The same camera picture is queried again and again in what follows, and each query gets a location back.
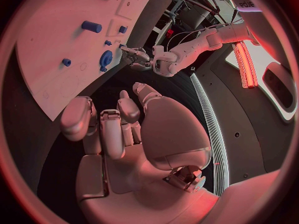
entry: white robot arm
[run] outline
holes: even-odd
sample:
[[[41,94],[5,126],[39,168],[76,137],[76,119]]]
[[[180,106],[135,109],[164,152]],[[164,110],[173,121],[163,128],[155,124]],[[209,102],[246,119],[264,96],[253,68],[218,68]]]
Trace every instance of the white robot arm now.
[[[244,22],[221,28],[208,28],[198,38],[179,44],[169,52],[164,52],[163,46],[154,46],[152,48],[154,59],[150,61],[150,65],[155,73],[171,77],[191,65],[202,52],[219,49],[223,43],[243,40],[250,40],[258,45]]]

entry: dark floor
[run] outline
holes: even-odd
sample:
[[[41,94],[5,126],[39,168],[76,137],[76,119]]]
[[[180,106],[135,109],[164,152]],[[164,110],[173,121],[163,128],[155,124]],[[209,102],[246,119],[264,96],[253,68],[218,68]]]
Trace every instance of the dark floor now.
[[[91,96],[97,111],[115,109],[121,90],[128,91],[129,96],[142,111],[137,96],[132,91],[134,82],[146,83],[163,96],[171,97],[186,106],[207,131],[207,125],[195,89],[189,76],[184,72],[166,78],[155,74],[153,71],[139,72],[125,67]],[[75,196],[76,174],[83,155],[84,149],[81,142],[71,142],[60,134],[45,160],[37,189],[39,198],[71,224],[87,223],[77,205]],[[212,161],[203,170],[203,175],[206,176],[204,187],[213,192]]]

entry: robotic arm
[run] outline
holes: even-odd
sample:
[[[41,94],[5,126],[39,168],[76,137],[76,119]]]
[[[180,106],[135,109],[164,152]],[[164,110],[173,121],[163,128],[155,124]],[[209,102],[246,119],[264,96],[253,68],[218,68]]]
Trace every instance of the robotic arm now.
[[[250,40],[253,44],[258,45],[258,42],[247,29],[244,22],[221,28],[208,28],[198,38],[179,44],[169,52],[164,52],[163,46],[154,46],[152,48],[154,59],[150,61],[150,66],[155,73],[171,77],[191,65],[202,52],[219,49],[223,43],[243,40]],[[124,52],[128,50],[126,47],[122,47],[121,49]]]

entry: white led strip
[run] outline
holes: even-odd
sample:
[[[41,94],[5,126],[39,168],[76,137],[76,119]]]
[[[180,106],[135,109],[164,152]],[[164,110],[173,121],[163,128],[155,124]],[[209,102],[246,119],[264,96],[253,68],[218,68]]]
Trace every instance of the white led strip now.
[[[220,196],[229,186],[229,171],[224,140],[212,105],[195,74],[191,75],[191,81],[207,122],[214,162],[214,194]]]

